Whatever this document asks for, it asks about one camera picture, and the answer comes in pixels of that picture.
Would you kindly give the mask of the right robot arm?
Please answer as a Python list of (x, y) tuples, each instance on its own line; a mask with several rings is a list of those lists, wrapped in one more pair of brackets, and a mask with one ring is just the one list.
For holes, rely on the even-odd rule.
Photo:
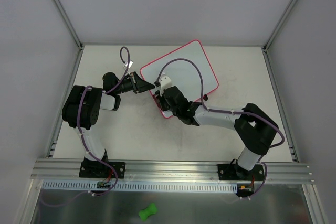
[(278, 125), (253, 103), (238, 111), (206, 108), (200, 102), (188, 101), (176, 86), (156, 91), (154, 100), (163, 112), (170, 111), (184, 124), (236, 131), (245, 147), (237, 159), (235, 174), (243, 180), (253, 175), (254, 166), (267, 154), (276, 134), (280, 134)]

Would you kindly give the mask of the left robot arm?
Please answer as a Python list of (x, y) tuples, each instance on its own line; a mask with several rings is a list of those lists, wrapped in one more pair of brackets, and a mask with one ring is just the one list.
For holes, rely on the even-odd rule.
[(127, 73), (121, 79), (108, 72), (102, 81), (102, 88), (73, 86), (62, 109), (63, 121), (79, 135), (85, 151), (84, 158), (93, 162), (91, 170), (99, 177), (107, 175), (110, 170), (107, 151), (92, 131), (99, 112), (118, 110), (122, 93), (132, 91), (139, 94), (155, 88), (154, 84), (143, 80), (136, 72)]

